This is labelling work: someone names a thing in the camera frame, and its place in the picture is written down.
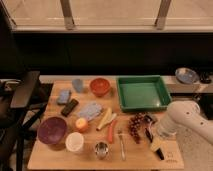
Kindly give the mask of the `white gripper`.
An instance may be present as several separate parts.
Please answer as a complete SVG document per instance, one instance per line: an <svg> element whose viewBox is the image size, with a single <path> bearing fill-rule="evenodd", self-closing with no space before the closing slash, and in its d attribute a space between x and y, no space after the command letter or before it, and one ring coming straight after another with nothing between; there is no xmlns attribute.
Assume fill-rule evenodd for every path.
<svg viewBox="0 0 213 171"><path fill-rule="evenodd" d="M150 145L150 149L155 152L162 147L164 143L163 138L174 136L177 132L176 123L169 117L164 116L156 125L156 132L160 136L156 136L153 138L153 141Z"/></svg>

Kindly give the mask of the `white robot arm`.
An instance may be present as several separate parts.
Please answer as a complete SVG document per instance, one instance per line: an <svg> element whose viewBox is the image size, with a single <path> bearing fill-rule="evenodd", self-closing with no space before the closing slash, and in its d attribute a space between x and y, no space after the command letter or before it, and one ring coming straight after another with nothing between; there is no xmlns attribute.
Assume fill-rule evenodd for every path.
<svg viewBox="0 0 213 171"><path fill-rule="evenodd" d="M193 130L213 145L213 122L200 115L199 105L194 101L173 101L156 124L156 135L150 149L157 151L166 138L176 134L179 125Z"/></svg>

